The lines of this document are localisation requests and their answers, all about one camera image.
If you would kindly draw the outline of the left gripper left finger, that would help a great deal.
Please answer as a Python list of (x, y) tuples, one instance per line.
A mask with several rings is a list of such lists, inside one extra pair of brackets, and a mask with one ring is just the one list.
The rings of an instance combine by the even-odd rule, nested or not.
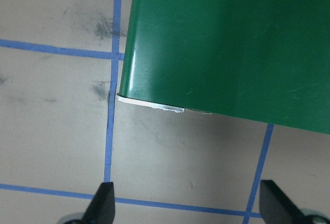
[(101, 183), (82, 217), (82, 222), (112, 224), (116, 213), (115, 209), (113, 183)]

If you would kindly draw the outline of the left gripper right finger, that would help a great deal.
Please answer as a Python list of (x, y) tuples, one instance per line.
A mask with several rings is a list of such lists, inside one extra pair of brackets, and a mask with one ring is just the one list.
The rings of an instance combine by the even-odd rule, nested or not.
[(259, 211), (267, 224), (297, 223), (304, 214), (272, 180), (261, 180)]

